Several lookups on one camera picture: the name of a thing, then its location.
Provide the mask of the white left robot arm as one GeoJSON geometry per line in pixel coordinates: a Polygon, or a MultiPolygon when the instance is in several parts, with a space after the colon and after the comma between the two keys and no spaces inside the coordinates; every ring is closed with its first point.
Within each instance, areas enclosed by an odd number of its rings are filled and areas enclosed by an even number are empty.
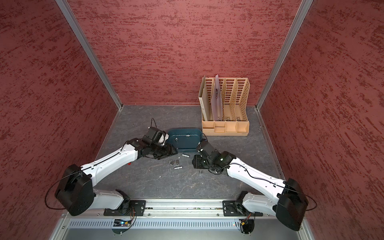
{"type": "Polygon", "coordinates": [[[81,167],[73,164],[66,168],[57,187],[55,198],[71,216],[79,216],[87,210],[103,209],[108,216],[133,214],[131,199],[121,190],[104,191],[96,185],[121,167],[140,158],[161,160],[177,154],[168,143],[169,135],[156,127],[150,127],[141,138],[126,141],[111,154],[81,167]]]}

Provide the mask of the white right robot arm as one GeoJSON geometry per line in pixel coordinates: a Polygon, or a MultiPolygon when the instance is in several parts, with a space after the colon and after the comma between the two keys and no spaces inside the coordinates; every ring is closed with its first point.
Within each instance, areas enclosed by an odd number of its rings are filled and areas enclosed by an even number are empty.
{"type": "Polygon", "coordinates": [[[207,169],[214,175],[226,174],[261,193],[258,196],[243,191],[239,195],[236,208],[242,215],[274,216],[287,228],[299,231],[305,214],[318,207],[316,200],[304,194],[300,184],[293,179],[282,180],[267,175],[227,151],[220,153],[207,140],[201,140],[196,150],[198,158],[193,161],[194,168],[207,169]]]}

